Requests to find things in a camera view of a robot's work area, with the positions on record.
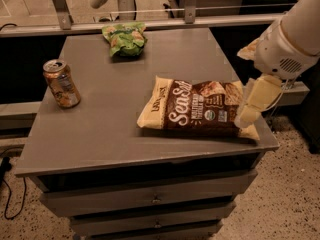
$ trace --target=brown chip bag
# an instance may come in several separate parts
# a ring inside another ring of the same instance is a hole
[[[194,132],[197,136],[234,136],[259,139],[254,126],[234,125],[242,100],[240,81],[186,81],[156,77],[152,97],[138,118],[141,128]]]

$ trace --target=metal post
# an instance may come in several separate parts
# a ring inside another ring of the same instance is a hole
[[[197,0],[185,0],[185,6],[184,6],[185,23],[194,23],[196,18],[196,5],[197,5]]]
[[[54,4],[54,7],[56,8],[60,28],[64,30],[71,29],[73,20],[70,15],[66,0],[52,0],[52,1]]]

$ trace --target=black cable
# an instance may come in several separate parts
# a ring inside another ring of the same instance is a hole
[[[7,23],[7,24],[4,24],[4,25],[2,25],[2,26],[0,27],[0,31],[1,31],[3,28],[7,27],[7,26],[13,26],[13,27],[16,27],[16,26],[17,26],[17,24],[14,24],[14,23]]]
[[[7,148],[6,150],[4,150],[1,154],[0,154],[0,157],[2,157],[5,153],[7,153],[9,150],[15,150],[15,149],[22,149],[21,147],[12,147],[12,148]],[[15,214],[14,216],[7,216],[7,211],[8,211],[8,208],[9,208],[9,204],[10,204],[10,200],[11,200],[11,194],[12,194],[12,191],[11,191],[11,188],[9,186],[9,184],[4,180],[2,179],[2,181],[6,184],[6,186],[8,187],[9,189],[9,196],[8,196],[8,200],[7,200],[7,203],[6,203],[6,207],[5,207],[5,210],[4,210],[4,217],[5,219],[7,220],[13,220],[15,217],[17,217],[23,207],[24,207],[24,202],[25,202],[25,199],[26,199],[26,193],[27,193],[27,183],[26,183],[26,178],[23,177],[23,184],[24,184],[24,191],[23,191],[23,196],[22,196],[22,203],[21,203],[21,208],[20,210],[17,212],[17,214]]]

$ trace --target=gray tabletop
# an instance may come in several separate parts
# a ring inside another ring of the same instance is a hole
[[[70,36],[61,53],[82,101],[60,109],[47,91],[16,168],[18,176],[179,162],[274,150],[278,142],[260,118],[260,141],[191,138],[140,129],[136,121],[155,76],[234,81],[237,76],[209,29],[146,32],[139,58],[110,58],[102,35]]]

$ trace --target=drawer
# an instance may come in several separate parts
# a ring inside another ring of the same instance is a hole
[[[55,215],[71,217],[243,193],[257,172],[230,172],[139,184],[45,193],[40,201]]]
[[[139,229],[159,229],[176,224],[218,220],[228,217],[234,202],[216,199],[161,205],[145,209],[110,212],[98,217],[79,216],[71,220],[71,228],[81,236],[110,234]]]
[[[221,221],[205,221],[160,229],[128,231],[124,233],[92,236],[91,240],[181,240],[208,239],[222,227]]]

